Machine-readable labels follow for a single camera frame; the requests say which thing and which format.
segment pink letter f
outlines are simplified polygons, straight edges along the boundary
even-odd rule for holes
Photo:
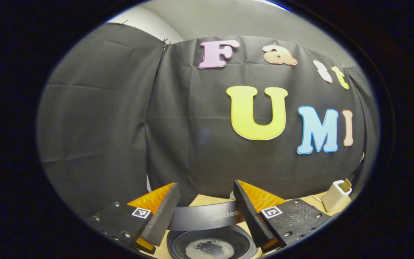
[[[226,61],[220,59],[220,55],[229,59],[233,56],[233,49],[230,46],[238,47],[239,43],[235,40],[230,41],[205,41],[201,43],[204,46],[204,61],[199,64],[199,68],[224,67]]]

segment cable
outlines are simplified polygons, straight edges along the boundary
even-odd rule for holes
[[[316,199],[316,200],[318,200],[318,201],[320,201],[320,202],[322,202],[322,200],[321,200],[321,199],[319,199],[319,198],[317,198],[317,196],[316,196],[316,195],[311,195],[311,197],[312,197],[312,198],[314,198],[314,199]]]

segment black pot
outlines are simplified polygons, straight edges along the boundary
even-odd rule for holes
[[[167,247],[171,257],[176,259],[195,259],[199,253],[219,259],[247,259],[258,251],[252,238],[236,225],[204,231],[170,231]]]

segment yellow letter u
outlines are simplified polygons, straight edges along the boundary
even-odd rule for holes
[[[237,134],[250,140],[270,140],[279,136],[285,128],[285,101],[287,91],[268,87],[264,93],[271,97],[272,121],[258,125],[253,119],[253,97],[258,91],[251,86],[232,86],[226,90],[231,97],[231,123]]]

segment blue letter m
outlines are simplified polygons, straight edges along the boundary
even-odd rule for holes
[[[316,110],[311,106],[301,106],[298,108],[298,113],[303,117],[303,140],[301,146],[297,149],[298,154],[310,154],[312,152],[314,149],[311,145],[312,138],[314,138],[317,152],[322,149],[326,139],[327,142],[323,146],[325,152],[335,152],[338,150],[338,145],[336,144],[338,112],[336,110],[327,110],[323,124]]]

